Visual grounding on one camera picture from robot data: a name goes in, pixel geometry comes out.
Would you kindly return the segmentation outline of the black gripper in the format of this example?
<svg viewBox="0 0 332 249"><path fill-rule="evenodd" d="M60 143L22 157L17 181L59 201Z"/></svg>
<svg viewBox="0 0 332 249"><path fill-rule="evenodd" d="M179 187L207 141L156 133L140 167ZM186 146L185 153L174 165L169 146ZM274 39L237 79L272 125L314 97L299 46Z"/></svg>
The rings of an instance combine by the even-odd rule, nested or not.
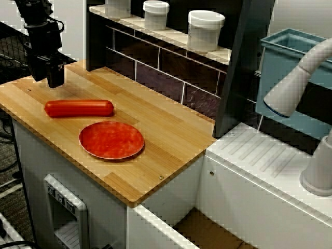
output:
<svg viewBox="0 0 332 249"><path fill-rule="evenodd" d="M29 34L29 41L23 43L27 53L38 56L49 56L57 53L62 47L60 33L56 21L47 21L39 25L28 25L24 27ZM35 81L47 78L50 88L56 88L64 84L64 64L61 58L52 56L47 62L42 57L26 56L26 61L31 75Z"/></svg>

